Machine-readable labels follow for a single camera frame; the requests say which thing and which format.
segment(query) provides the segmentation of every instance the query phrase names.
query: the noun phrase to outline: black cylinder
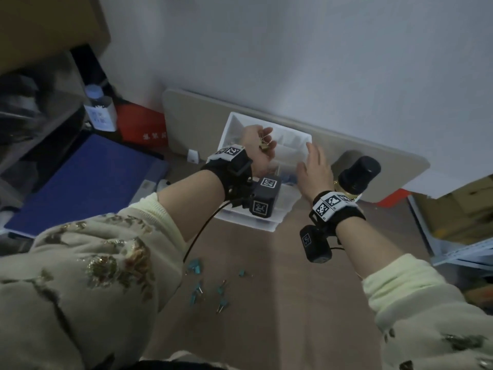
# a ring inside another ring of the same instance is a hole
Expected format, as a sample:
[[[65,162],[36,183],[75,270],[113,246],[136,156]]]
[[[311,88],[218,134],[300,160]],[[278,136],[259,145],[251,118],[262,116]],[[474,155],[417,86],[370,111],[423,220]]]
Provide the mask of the black cylinder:
[[[341,188],[352,195],[359,195],[366,190],[368,183],[382,170],[380,163],[369,156],[360,157],[349,168],[339,174],[337,182]]]

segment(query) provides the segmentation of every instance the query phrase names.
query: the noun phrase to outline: black cable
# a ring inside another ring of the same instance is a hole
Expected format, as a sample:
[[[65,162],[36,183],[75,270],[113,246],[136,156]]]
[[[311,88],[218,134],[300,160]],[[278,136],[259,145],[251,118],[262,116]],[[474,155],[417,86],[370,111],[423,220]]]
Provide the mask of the black cable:
[[[220,211],[221,209],[225,208],[225,207],[226,207],[227,205],[229,205],[229,204],[231,204],[231,201],[228,201],[227,203],[225,203],[225,204],[221,205],[221,206],[219,207],[219,209],[218,209],[218,210],[216,210],[216,211],[214,212],[214,214],[213,214],[213,215],[211,215],[211,216],[209,217],[209,219],[206,221],[206,223],[204,223],[204,225],[203,225],[203,226],[202,226],[202,228],[200,229],[200,231],[199,231],[199,233],[197,234],[197,236],[195,237],[195,239],[193,239],[192,244],[190,244],[190,247],[189,247],[189,248],[188,248],[188,250],[186,251],[186,253],[185,253],[185,257],[183,257],[183,262],[185,262],[185,261],[186,261],[186,258],[188,257],[188,254],[189,254],[189,253],[190,253],[190,251],[192,250],[193,245],[195,244],[195,242],[196,242],[196,241],[197,241],[197,239],[199,238],[199,236],[200,236],[200,234],[202,233],[202,231],[204,230],[204,228],[206,228],[207,224],[211,221],[211,219],[212,219],[212,218],[214,218],[214,216],[215,216],[217,213],[219,213],[219,211]]]

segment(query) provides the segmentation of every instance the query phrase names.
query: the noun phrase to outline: wall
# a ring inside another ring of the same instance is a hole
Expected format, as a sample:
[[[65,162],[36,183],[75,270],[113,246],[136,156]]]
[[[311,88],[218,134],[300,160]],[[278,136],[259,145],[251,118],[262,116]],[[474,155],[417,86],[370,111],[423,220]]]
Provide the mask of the wall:
[[[101,0],[129,100],[180,87],[426,157],[438,197],[493,173],[493,0]]]

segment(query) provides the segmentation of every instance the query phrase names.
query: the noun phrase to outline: blue binder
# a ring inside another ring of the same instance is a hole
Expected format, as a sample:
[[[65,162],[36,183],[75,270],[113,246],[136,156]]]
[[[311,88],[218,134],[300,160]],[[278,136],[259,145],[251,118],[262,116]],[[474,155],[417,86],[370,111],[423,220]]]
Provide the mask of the blue binder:
[[[5,229],[29,237],[74,220],[118,212],[137,191],[152,192],[169,164],[91,135],[52,178],[26,200]]]

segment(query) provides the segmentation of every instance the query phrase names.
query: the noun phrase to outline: person's right hand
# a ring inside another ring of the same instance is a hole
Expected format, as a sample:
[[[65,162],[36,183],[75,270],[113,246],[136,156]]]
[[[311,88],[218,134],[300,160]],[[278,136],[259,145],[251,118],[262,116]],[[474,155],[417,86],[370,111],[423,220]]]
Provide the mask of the person's right hand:
[[[319,193],[334,191],[334,174],[327,165],[322,148],[310,142],[307,142],[307,148],[307,162],[298,162],[296,175],[301,194],[312,204]]]

